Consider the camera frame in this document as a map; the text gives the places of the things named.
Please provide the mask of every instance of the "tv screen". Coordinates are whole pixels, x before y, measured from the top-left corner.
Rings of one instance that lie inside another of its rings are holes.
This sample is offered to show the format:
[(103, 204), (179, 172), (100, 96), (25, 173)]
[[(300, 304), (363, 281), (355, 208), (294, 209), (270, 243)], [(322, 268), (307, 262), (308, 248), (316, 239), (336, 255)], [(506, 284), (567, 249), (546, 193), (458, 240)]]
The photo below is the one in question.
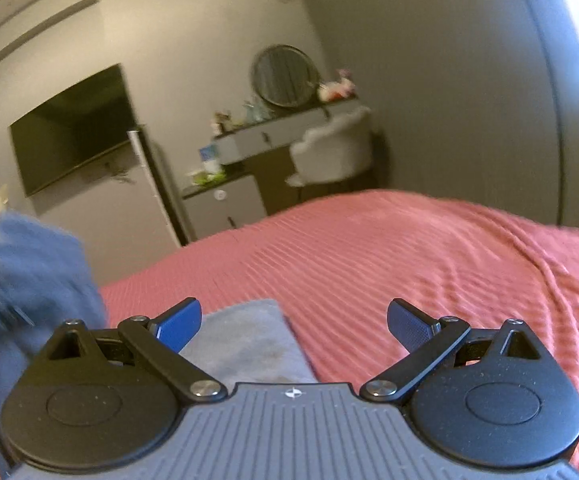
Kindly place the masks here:
[(44, 102), (10, 127), (25, 195), (130, 142), (135, 124), (118, 65)]

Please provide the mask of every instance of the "vanity table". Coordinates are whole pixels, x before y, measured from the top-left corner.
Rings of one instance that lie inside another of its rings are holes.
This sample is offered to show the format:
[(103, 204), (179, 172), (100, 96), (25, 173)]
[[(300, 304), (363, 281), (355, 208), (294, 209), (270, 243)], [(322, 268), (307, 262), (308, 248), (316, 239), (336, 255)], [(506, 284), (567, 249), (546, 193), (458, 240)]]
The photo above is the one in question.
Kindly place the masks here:
[(327, 123), (331, 116), (346, 114), (361, 106), (358, 99), (345, 99), (300, 112), (289, 112), (280, 118), (238, 128), (214, 138), (218, 161), (233, 164), (247, 158), (288, 146), (300, 140), (305, 131)]

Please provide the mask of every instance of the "gray wall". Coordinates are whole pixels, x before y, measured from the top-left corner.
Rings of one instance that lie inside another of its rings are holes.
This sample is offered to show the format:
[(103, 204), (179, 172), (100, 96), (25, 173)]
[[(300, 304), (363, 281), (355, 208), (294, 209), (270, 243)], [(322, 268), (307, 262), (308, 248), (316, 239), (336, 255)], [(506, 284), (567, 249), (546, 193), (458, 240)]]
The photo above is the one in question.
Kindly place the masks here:
[[(126, 171), (124, 182), (109, 178), (106, 164)], [(179, 247), (129, 144), (68, 174), (31, 201), (41, 221), (79, 238), (97, 285), (126, 278)]]
[(563, 146), (561, 223), (579, 227), (579, 39), (565, 0), (525, 0), (544, 47)]
[(526, 0), (307, 2), (377, 112), (391, 187), (557, 221), (559, 120)]
[[(22, 10), (0, 27), (0, 55), (82, 1), (39, 0)], [(166, 151), (180, 186), (201, 166), (212, 113), (244, 114), (259, 50), (293, 44), (327, 73), (302, 0), (87, 1), (0, 60), (0, 186), (9, 184), (12, 205), (25, 212), (34, 205), (23, 197), (9, 125), (99, 70), (121, 64), (137, 121)]]

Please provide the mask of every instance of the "bed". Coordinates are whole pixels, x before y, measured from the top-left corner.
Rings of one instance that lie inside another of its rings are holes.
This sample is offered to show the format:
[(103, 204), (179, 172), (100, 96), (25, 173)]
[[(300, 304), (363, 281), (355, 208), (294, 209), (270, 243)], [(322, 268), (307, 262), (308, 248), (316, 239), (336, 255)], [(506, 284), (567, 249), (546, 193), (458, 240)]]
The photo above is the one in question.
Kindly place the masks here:
[(385, 325), (394, 297), (475, 327), (520, 317), (579, 390), (579, 230), (469, 203), (387, 190), (317, 200), (191, 244), (102, 294), (113, 324), (187, 296), (205, 312), (274, 298), (319, 380), (355, 387), (405, 355)]

